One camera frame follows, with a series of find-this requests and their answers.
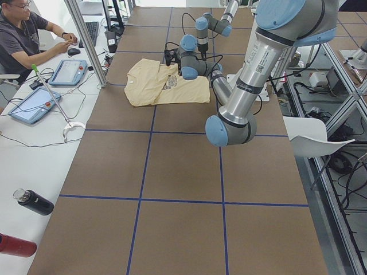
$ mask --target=red can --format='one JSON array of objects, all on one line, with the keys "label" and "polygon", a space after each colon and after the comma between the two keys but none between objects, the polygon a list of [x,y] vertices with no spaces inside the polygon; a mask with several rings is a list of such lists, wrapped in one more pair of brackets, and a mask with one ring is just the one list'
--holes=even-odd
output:
[{"label": "red can", "polygon": [[30,257],[36,252],[36,250],[37,245],[34,242],[0,233],[0,253],[20,257]]}]

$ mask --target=keyboard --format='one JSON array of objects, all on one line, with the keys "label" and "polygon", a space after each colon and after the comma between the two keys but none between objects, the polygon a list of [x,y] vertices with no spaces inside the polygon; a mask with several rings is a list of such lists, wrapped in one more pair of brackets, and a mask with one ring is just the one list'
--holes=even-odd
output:
[{"label": "keyboard", "polygon": [[[99,22],[97,22],[97,21],[95,21],[95,22],[86,22],[85,24],[87,26],[89,35],[91,36],[93,46],[95,46],[96,43],[97,43]],[[80,40],[80,42],[79,42],[79,47],[84,48],[82,40]]]}]

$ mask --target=man's hand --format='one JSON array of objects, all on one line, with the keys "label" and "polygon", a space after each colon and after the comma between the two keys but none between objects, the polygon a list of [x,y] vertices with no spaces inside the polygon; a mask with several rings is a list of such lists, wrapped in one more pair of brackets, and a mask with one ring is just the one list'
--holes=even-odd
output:
[{"label": "man's hand", "polygon": [[71,44],[76,44],[78,42],[78,38],[73,33],[65,33],[63,39],[69,41]]},{"label": "man's hand", "polygon": [[60,43],[57,43],[53,47],[53,49],[56,52],[56,54],[66,53],[70,45],[71,45],[71,43],[69,41],[60,42]]}]

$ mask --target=yellow fabric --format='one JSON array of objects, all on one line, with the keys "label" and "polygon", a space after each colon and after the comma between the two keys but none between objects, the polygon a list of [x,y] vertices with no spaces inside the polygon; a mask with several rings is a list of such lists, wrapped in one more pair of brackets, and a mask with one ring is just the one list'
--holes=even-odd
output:
[{"label": "yellow fabric", "polygon": [[167,103],[208,103],[209,81],[199,76],[184,80],[178,65],[162,65],[159,61],[141,59],[127,73],[125,94],[133,106]]}]

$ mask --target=white desk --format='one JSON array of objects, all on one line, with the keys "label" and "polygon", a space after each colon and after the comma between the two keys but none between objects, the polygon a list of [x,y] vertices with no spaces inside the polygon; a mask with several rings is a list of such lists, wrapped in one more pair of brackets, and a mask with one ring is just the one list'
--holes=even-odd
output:
[{"label": "white desk", "polygon": [[[101,21],[101,17],[85,17],[85,21]],[[70,26],[64,27],[67,32],[76,33],[75,26],[71,22]],[[103,27],[100,28],[97,45],[95,47],[97,54],[107,49],[107,42],[104,36]],[[103,61],[104,54],[99,55],[100,61]],[[60,60],[68,59],[67,54],[61,54],[45,64],[38,66],[39,71],[44,68],[55,69]],[[88,66],[91,65],[85,49],[81,53],[70,57],[72,59],[85,59]],[[83,80],[92,72],[87,72]],[[24,84],[15,94],[15,98],[24,98],[32,90],[29,88],[29,82]],[[66,93],[72,88],[52,88],[61,94]],[[91,115],[95,102],[97,100],[100,85],[95,75],[80,87],[80,90],[87,96],[79,114],[72,121],[86,123]],[[60,105],[68,117],[76,114],[83,95],[75,90],[70,95],[65,95],[60,101]],[[9,104],[3,115],[8,113],[14,107]],[[9,116],[0,117],[0,131],[3,135],[24,142],[28,145],[44,145],[50,143],[63,142],[63,129],[66,121],[60,113],[50,112],[35,125],[26,125],[12,119]],[[67,132],[68,140],[79,139],[84,130],[74,128]],[[0,136],[0,167],[1,167],[1,192],[0,192],[0,232],[6,235],[12,235],[18,238],[40,243],[49,216],[41,216],[22,206],[12,198],[13,192],[18,188],[31,189],[43,197],[56,203],[60,190],[63,186],[66,175],[69,171],[73,157],[79,145],[78,142],[71,142],[57,146],[45,148],[27,148],[19,143],[7,140]],[[6,275],[25,275],[32,264],[34,256],[22,258],[9,256],[0,253],[0,274]]]}]

